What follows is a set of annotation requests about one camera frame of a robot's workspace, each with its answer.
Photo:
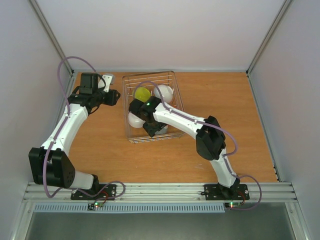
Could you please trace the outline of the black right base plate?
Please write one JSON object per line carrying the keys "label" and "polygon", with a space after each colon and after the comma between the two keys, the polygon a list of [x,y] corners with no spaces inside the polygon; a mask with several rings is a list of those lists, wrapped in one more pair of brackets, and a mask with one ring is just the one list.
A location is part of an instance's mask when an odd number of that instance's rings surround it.
{"label": "black right base plate", "polygon": [[231,200],[249,200],[249,190],[246,184],[240,184],[231,189],[220,184],[205,184],[202,196],[207,201],[231,201]]}

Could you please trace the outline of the grey speckled bowl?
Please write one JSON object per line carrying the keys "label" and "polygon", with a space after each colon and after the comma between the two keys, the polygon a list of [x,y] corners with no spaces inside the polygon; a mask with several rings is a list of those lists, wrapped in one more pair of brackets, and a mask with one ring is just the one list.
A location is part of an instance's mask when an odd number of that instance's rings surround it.
{"label": "grey speckled bowl", "polygon": [[158,136],[158,135],[165,135],[168,131],[168,128],[169,126],[166,125],[164,126],[161,130],[158,130],[157,132],[155,132],[155,135]]}

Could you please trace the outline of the green white bowl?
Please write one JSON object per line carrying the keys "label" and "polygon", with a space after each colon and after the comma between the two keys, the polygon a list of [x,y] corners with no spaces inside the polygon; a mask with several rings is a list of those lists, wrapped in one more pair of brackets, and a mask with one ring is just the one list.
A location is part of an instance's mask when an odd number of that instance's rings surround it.
{"label": "green white bowl", "polygon": [[137,87],[133,93],[133,98],[145,103],[151,97],[151,92],[146,87]]}

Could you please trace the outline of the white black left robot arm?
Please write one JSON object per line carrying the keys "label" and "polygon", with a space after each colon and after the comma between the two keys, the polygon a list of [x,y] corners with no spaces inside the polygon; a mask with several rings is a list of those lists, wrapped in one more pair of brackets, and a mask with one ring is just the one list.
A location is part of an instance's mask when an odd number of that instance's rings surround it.
{"label": "white black left robot arm", "polygon": [[33,181],[38,185],[63,189],[83,189],[89,199],[96,199],[101,187],[97,177],[75,169],[69,159],[72,142],[81,125],[100,105],[114,106],[120,93],[111,89],[113,74],[84,72],[77,86],[67,98],[67,106],[57,126],[41,147],[33,147],[29,162]]}

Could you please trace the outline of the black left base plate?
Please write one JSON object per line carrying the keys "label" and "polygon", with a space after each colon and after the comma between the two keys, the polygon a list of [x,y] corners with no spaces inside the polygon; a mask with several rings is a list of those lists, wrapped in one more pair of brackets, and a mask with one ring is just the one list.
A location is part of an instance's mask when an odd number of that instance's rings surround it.
{"label": "black left base plate", "polygon": [[91,189],[77,189],[76,192],[71,194],[70,199],[73,201],[87,200],[94,201],[98,199],[106,199],[111,201],[114,199],[117,193],[117,185],[110,184],[105,187],[99,194],[98,192],[104,187],[104,184],[99,184],[98,187],[92,187]]}

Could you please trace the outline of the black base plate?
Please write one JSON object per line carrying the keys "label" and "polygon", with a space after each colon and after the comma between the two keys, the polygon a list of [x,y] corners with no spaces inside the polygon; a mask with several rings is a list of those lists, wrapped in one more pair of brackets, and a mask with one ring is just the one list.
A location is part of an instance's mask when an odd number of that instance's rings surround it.
{"label": "black base plate", "polygon": [[105,187],[99,194],[98,192],[104,187],[104,184],[99,184],[98,187],[92,187],[91,189],[77,189],[76,192],[71,194],[70,199],[73,201],[87,200],[94,201],[98,199],[106,199],[111,201],[114,199],[117,193],[117,185],[110,184]]}
{"label": "black base plate", "polygon": [[231,189],[220,184],[205,184],[202,196],[207,201],[231,201],[231,200],[249,200],[249,190],[246,184],[240,184]]}

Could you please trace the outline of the small circuit board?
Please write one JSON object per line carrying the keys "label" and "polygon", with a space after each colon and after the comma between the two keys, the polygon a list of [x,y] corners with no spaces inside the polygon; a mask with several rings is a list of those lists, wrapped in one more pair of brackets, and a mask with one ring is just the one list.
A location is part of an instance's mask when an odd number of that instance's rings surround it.
{"label": "small circuit board", "polygon": [[234,208],[239,208],[242,206],[241,202],[225,202],[224,203],[225,208],[227,209],[234,209]]}
{"label": "small circuit board", "polygon": [[102,208],[104,206],[103,203],[100,203],[100,202],[95,202],[95,203],[89,203],[87,205],[87,210],[88,211],[94,211],[96,209],[99,209],[99,208]]}

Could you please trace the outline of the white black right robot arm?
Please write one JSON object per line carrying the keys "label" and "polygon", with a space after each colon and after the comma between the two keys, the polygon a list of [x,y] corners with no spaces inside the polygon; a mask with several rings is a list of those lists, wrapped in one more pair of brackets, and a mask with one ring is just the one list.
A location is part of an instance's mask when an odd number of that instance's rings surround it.
{"label": "white black right robot arm", "polygon": [[178,110],[160,98],[151,96],[146,102],[134,99],[128,110],[135,117],[143,121],[143,129],[152,138],[166,126],[172,126],[195,140],[196,152],[200,157],[208,160],[217,176],[217,192],[224,200],[234,197],[239,191],[240,179],[233,171],[228,156],[236,153],[227,153],[226,134],[218,120],[190,115]]}

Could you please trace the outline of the right small circuit board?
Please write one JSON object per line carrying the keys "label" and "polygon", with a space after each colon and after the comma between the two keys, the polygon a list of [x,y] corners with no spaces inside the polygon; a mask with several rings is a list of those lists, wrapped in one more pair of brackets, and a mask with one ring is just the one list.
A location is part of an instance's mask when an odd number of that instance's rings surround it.
{"label": "right small circuit board", "polygon": [[225,208],[227,209],[234,209],[234,208],[239,208],[242,206],[241,202],[225,202],[224,203]]}

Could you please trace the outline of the left small circuit board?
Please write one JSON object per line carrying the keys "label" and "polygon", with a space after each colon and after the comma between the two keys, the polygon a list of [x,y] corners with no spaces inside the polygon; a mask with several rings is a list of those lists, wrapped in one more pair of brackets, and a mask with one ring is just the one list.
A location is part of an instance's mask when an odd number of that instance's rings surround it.
{"label": "left small circuit board", "polygon": [[102,208],[104,206],[103,203],[100,203],[100,202],[95,202],[95,203],[89,203],[87,205],[87,210],[88,211],[94,211],[96,209],[99,209],[99,208]]}

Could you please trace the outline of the white ceramic bowl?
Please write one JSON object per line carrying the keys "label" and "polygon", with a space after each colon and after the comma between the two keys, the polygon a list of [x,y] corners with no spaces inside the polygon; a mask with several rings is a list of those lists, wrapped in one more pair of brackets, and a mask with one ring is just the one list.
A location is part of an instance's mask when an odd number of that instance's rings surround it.
{"label": "white ceramic bowl", "polygon": [[168,104],[171,103],[173,100],[174,91],[168,85],[164,85],[164,84],[158,85],[157,87],[154,88],[153,93],[159,99],[162,96],[163,100]]}

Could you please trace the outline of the aluminium front rail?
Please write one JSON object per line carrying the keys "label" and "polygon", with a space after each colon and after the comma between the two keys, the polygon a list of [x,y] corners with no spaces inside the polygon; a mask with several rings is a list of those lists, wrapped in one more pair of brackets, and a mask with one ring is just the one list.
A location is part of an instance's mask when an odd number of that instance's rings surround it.
{"label": "aluminium front rail", "polygon": [[[246,203],[256,203],[262,193],[262,203],[296,203],[298,198],[290,182],[263,182],[260,186],[245,183],[249,191]],[[126,183],[125,193],[116,203],[203,203],[201,192],[205,183]],[[24,202],[70,202],[73,191],[62,189],[48,198],[41,185],[28,183],[22,200]]]}

